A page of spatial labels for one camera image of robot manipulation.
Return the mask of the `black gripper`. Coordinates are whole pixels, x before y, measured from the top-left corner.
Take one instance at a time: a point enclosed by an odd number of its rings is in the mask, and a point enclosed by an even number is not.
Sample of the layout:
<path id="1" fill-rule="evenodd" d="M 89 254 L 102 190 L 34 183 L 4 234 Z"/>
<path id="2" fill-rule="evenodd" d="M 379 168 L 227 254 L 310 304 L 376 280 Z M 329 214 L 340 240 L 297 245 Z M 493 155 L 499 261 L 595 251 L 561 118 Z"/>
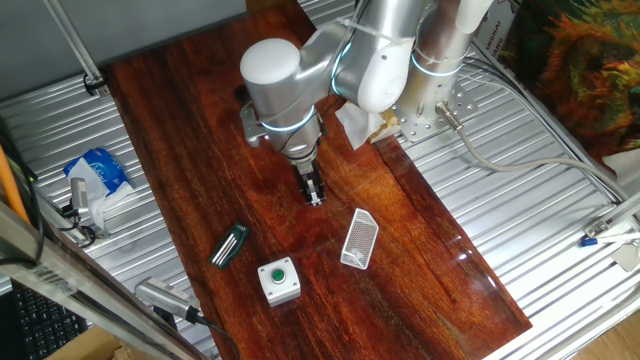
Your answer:
<path id="1" fill-rule="evenodd" d="M 325 201 L 324 184 L 320 180 L 316 160 L 298 162 L 292 168 L 305 203 L 307 205 L 321 205 Z"/>

